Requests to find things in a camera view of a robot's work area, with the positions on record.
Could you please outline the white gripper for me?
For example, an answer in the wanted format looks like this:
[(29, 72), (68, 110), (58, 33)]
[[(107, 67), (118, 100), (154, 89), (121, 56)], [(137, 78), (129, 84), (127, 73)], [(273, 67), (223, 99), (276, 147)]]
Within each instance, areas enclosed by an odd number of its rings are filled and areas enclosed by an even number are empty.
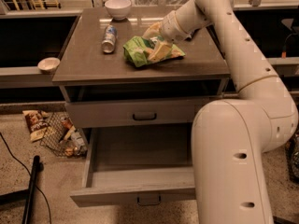
[(190, 36), (179, 26), (175, 10), (167, 14), (161, 22), (157, 21), (153, 23), (142, 37), (150, 39), (159, 34), (161, 34), (167, 42), (160, 40), (156, 42), (153, 52), (148, 57), (148, 60), (152, 63), (161, 61), (170, 52), (172, 48), (171, 43), (181, 42)]

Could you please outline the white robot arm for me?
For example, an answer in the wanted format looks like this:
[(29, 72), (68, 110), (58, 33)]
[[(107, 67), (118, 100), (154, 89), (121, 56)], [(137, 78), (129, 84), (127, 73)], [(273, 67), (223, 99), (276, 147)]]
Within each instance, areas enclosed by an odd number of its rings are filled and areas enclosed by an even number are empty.
[(284, 145), (296, 105), (233, 12), (233, 0), (191, 0), (167, 14), (160, 35), (184, 40), (214, 26), (237, 96), (203, 106), (192, 124), (192, 167), (200, 224), (274, 224), (263, 153)]

